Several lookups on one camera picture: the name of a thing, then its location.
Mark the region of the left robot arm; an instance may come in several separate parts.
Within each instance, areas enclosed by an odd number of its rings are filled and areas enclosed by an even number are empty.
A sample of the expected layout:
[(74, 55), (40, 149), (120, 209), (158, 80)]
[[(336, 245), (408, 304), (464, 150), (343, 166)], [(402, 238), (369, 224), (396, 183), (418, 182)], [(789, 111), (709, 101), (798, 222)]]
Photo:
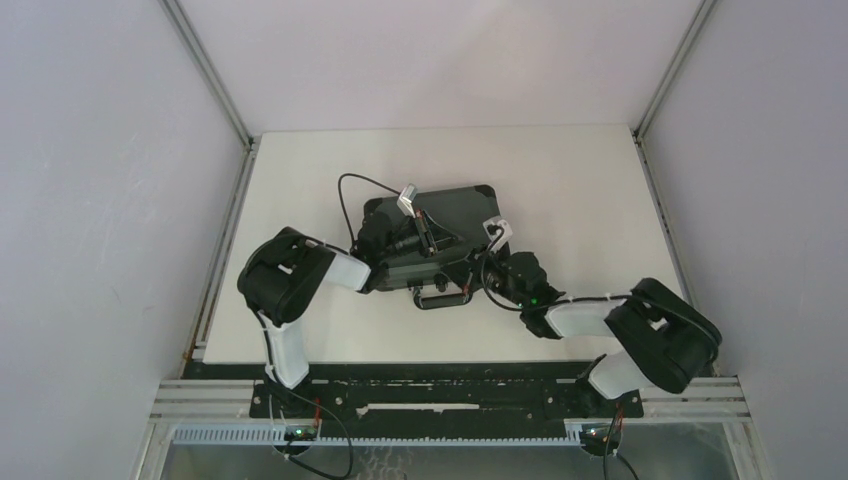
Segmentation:
[(443, 267), (467, 240), (418, 209), (412, 215), (366, 215), (348, 250), (292, 227), (262, 244), (242, 269), (237, 288), (262, 327), (265, 371), (279, 384), (277, 408), (298, 417), (311, 407), (313, 392), (301, 383), (309, 363), (298, 321), (322, 284), (361, 294), (442, 286), (449, 280)]

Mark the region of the black poker case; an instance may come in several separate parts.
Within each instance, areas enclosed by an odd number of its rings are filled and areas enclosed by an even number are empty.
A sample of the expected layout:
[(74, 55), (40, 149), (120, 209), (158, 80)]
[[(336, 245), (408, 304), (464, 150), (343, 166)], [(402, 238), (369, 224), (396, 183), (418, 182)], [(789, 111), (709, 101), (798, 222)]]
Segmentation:
[(480, 289), (479, 256), (490, 242), (484, 223), (500, 215), (487, 184), (417, 193), (413, 212), (396, 197), (372, 198), (353, 245), (371, 273), (364, 293), (409, 290), (420, 310), (468, 304)]

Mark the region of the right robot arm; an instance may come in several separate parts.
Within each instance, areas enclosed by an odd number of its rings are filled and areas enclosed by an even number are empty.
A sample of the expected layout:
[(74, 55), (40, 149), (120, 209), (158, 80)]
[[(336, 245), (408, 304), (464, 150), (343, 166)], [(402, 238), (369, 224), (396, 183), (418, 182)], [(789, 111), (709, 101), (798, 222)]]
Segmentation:
[(577, 380), (579, 406), (605, 415), (618, 398), (655, 386), (680, 394), (712, 364), (723, 341), (718, 328), (659, 280), (641, 279), (625, 294), (573, 297), (552, 287), (530, 252), (484, 251), (477, 282), (493, 303), (519, 316), (535, 336), (615, 339), (618, 352), (599, 355)]

